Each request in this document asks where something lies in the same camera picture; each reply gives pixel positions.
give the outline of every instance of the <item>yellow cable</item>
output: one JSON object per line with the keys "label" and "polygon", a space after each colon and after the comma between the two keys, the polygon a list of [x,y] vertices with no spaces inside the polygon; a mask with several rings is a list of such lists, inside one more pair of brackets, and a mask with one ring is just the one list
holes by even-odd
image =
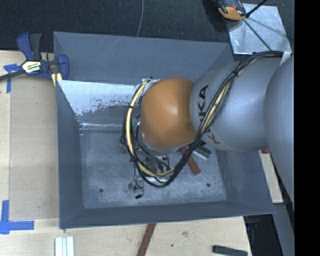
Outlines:
{"label": "yellow cable", "polygon": [[[131,140],[131,133],[130,133],[130,122],[131,122],[131,115],[132,115],[132,110],[133,107],[138,99],[138,96],[140,95],[140,93],[142,92],[142,90],[145,88],[147,84],[147,81],[143,82],[140,87],[138,88],[137,92],[135,93],[135,95],[133,96],[133,99],[129,105],[129,109],[127,111],[127,115],[126,115],[126,122],[125,122],[125,130],[126,130],[126,140],[127,140],[127,146],[129,148],[130,153],[135,157],[135,152],[134,152],[134,148],[132,145],[132,140]],[[169,171],[163,172],[163,173],[157,173],[155,174],[154,172],[148,170],[147,168],[145,168],[145,166],[143,166],[141,163],[137,162],[139,168],[146,174],[148,174],[149,176],[152,177],[165,177],[170,175],[171,173],[173,173],[175,171],[175,169],[171,169]]]}

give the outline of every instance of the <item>gray bin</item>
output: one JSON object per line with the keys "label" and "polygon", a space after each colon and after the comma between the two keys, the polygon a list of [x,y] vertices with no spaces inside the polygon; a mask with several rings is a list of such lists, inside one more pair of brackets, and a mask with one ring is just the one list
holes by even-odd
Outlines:
{"label": "gray bin", "polygon": [[68,80],[56,85],[61,229],[275,212],[257,151],[210,148],[207,160],[194,156],[200,174],[186,166],[168,187],[145,184],[136,199],[128,186],[133,166],[119,144],[127,101],[93,102],[108,84],[134,91],[150,76],[196,81],[211,66],[233,62],[228,44],[55,32],[54,53],[70,63]]}

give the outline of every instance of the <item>white surface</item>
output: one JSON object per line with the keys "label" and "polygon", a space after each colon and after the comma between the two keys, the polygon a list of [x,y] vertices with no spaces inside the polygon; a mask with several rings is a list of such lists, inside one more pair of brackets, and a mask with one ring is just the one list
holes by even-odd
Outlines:
{"label": "white surface", "polygon": [[129,105],[136,85],[60,80],[59,85],[72,111],[82,116],[99,109]]}
{"label": "white surface", "polygon": [[[244,3],[243,6],[248,13],[256,5]],[[273,51],[292,53],[276,6],[262,5],[249,18],[245,18],[245,21],[249,23]],[[241,20],[236,26],[228,23],[227,28],[235,54],[252,54],[253,52],[269,51],[244,21]]]}

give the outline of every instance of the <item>black cable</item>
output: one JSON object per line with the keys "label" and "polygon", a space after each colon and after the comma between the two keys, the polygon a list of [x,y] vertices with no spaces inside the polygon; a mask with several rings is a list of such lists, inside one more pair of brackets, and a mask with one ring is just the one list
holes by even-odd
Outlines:
{"label": "black cable", "polygon": [[260,41],[269,49],[269,51],[272,51],[269,45],[261,38],[260,35],[252,28],[252,26],[249,25],[249,23],[244,19],[243,22],[247,24],[247,26],[252,30],[252,32],[260,39]]}
{"label": "black cable", "polygon": [[[172,183],[175,178],[179,175],[179,173],[181,172],[181,170],[183,169],[183,167],[186,165],[186,163],[188,162],[192,152],[201,144],[202,140],[202,136],[207,132],[207,130],[214,124],[215,120],[217,119],[217,116],[219,115],[219,113],[221,113],[221,111],[223,110],[229,92],[230,92],[230,88],[232,86],[233,81],[238,77],[239,73],[245,69],[248,65],[250,65],[251,63],[253,63],[254,61],[258,60],[258,59],[263,59],[263,58],[279,58],[283,56],[283,52],[281,51],[264,51],[264,52],[260,52],[260,53],[254,53],[253,55],[249,56],[248,58],[244,59],[243,61],[241,61],[238,66],[231,72],[231,74],[223,81],[223,83],[221,84],[221,86],[219,87],[217,93],[215,94],[213,100],[211,101],[210,105],[208,106],[205,115],[202,119],[202,122],[199,125],[199,128],[197,130],[195,139],[192,143],[190,143],[187,147],[186,152],[182,155],[180,161],[176,164],[176,166],[174,167],[174,171],[173,174],[169,177],[169,179],[167,181],[164,181],[162,184],[154,184],[153,182],[149,181],[145,175],[143,174],[143,171],[140,169],[139,164],[142,165],[144,168],[148,169],[148,167],[136,156],[131,154],[131,152],[129,151],[129,154],[132,157],[132,161],[135,162],[135,166],[140,174],[140,176],[142,177],[142,179],[147,182],[148,184],[150,184],[153,187],[156,188],[164,188],[166,186],[168,186],[170,183]],[[212,120],[210,121],[209,125],[207,126],[207,128],[204,129],[204,125],[205,125],[205,120],[207,120],[208,116],[210,115],[210,110],[212,109],[212,107],[214,106],[214,104],[216,104],[216,100],[217,97],[220,95],[220,93],[222,92],[222,90],[225,89],[225,86],[228,86],[227,90],[226,90],[226,95],[222,101],[222,105],[220,106],[220,109],[218,111],[217,114],[215,114],[215,117],[212,117]]]}
{"label": "black cable", "polygon": [[268,0],[263,0],[261,3],[259,3],[256,7],[254,7],[251,11],[249,11],[246,15],[245,15],[245,17],[246,18],[249,18],[250,17],[250,15],[253,13],[253,12],[255,12],[260,6],[262,6],[266,1],[268,1]]}

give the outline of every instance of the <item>orange object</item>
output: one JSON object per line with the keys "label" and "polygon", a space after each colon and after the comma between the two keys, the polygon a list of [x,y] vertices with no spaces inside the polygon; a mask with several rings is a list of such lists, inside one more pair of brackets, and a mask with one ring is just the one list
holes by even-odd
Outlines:
{"label": "orange object", "polygon": [[168,149],[193,141],[189,102],[194,82],[186,78],[168,78],[156,82],[141,102],[140,132],[150,145]]}

